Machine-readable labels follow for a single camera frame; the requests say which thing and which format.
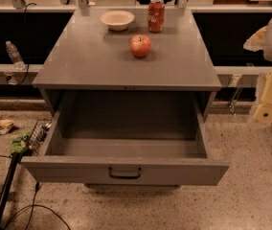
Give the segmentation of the green snack bag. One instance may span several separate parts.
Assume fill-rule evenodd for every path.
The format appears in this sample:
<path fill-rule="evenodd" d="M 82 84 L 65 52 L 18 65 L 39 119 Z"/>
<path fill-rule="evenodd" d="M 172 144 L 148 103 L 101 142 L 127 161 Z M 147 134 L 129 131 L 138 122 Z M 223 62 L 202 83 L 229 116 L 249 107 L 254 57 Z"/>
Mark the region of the green snack bag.
<path fill-rule="evenodd" d="M 23 152 L 25 152 L 28 148 L 31 135 L 32 133 L 29 130 L 22 133 L 14 134 L 10 139 L 11 154 L 22 154 Z"/>

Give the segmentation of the clear plastic water bottle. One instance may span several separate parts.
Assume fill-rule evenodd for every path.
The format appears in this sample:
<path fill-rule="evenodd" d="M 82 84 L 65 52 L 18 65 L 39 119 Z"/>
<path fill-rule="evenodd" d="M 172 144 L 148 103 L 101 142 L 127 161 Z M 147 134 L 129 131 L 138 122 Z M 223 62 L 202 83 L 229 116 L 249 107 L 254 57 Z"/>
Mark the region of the clear plastic water bottle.
<path fill-rule="evenodd" d="M 24 60 L 21 57 L 18 49 L 10 41 L 6 42 L 6 51 L 9 55 L 13 65 L 15 66 L 15 68 L 18 71 L 23 71 L 26 69 L 26 65 L 25 65 Z"/>

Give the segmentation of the metal clamp bracket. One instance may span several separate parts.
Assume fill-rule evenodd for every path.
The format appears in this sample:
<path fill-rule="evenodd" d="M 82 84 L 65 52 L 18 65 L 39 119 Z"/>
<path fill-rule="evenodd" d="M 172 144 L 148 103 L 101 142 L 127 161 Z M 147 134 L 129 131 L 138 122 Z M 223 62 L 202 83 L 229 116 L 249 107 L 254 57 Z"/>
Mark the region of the metal clamp bracket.
<path fill-rule="evenodd" d="M 235 110 L 236 103 L 238 102 L 238 97 L 242 91 L 242 87 L 239 85 L 241 78 L 242 78 L 242 75 L 233 75 L 230 78 L 230 81 L 228 83 L 228 86 L 234 89 L 234 92 L 228 103 L 228 108 L 232 115 L 236 114 L 236 110 Z"/>

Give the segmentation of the open grey top drawer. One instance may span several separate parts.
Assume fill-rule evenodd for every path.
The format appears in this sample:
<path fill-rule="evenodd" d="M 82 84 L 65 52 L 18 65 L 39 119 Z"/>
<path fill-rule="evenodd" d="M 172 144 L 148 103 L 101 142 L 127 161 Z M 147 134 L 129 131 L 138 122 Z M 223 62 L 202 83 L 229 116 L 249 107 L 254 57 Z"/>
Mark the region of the open grey top drawer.
<path fill-rule="evenodd" d="M 215 185 L 229 168 L 212 157 L 190 92 L 66 91 L 22 164 L 42 182 L 162 186 Z M 142 175 L 112 179 L 109 167 Z"/>

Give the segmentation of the red apple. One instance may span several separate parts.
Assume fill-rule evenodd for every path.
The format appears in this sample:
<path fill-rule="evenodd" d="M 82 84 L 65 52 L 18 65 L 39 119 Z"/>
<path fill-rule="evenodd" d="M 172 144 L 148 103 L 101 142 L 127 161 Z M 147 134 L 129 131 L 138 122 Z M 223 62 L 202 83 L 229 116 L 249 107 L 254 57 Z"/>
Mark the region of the red apple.
<path fill-rule="evenodd" d="M 136 34 L 129 42 L 129 49 L 133 56 L 143 58 L 151 49 L 151 41 L 145 34 Z"/>

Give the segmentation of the grey metal cabinet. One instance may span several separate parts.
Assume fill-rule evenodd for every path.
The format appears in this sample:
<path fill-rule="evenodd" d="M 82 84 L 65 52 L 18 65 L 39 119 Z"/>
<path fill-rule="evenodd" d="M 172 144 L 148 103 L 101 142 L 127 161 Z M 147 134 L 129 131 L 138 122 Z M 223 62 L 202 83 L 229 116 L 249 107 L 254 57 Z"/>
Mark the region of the grey metal cabinet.
<path fill-rule="evenodd" d="M 221 83 L 188 9 L 165 11 L 162 32 L 150 34 L 147 8 L 131 8 L 135 20 L 126 31 L 111 32 L 101 22 L 106 8 L 77 9 L 33 85 L 51 89 L 207 91 L 202 112 Z M 147 35 L 151 49 L 135 57 L 129 42 Z"/>

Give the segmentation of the red cola can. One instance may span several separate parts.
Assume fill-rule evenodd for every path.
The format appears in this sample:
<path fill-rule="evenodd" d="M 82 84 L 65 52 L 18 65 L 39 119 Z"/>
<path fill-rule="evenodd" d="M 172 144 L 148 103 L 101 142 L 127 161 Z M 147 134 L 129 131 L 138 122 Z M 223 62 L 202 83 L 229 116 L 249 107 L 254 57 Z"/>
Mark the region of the red cola can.
<path fill-rule="evenodd" d="M 160 33 L 164 26 L 164 0 L 150 0 L 147 10 L 147 25 L 152 33 Z"/>

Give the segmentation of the black pole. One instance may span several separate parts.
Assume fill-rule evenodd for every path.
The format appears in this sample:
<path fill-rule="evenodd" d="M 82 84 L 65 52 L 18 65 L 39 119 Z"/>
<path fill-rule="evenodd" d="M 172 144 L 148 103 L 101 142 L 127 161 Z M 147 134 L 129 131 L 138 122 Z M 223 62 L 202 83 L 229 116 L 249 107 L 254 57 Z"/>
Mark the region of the black pole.
<path fill-rule="evenodd" d="M 7 176 L 6 176 L 6 179 L 5 179 L 5 183 L 3 185 L 1 195 L 0 195 L 0 223 L 1 223 L 3 213 L 4 213 L 4 210 L 5 210 L 5 207 L 6 207 L 8 196 L 9 196 L 9 193 L 10 193 L 14 173 L 15 173 L 17 164 L 19 163 L 20 159 L 21 159 L 21 155 L 19 153 L 14 153 L 11 156 L 10 166 L 9 166 L 8 173 L 7 173 Z"/>

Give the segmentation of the white bowl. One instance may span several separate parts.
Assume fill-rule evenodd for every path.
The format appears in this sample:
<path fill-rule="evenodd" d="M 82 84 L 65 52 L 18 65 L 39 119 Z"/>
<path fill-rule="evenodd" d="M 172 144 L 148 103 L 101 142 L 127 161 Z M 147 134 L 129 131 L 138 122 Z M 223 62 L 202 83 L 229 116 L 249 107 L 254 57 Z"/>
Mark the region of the white bowl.
<path fill-rule="evenodd" d="M 126 30 L 134 18 L 134 14 L 129 11 L 106 11 L 101 15 L 101 22 L 109 30 L 120 32 Z"/>

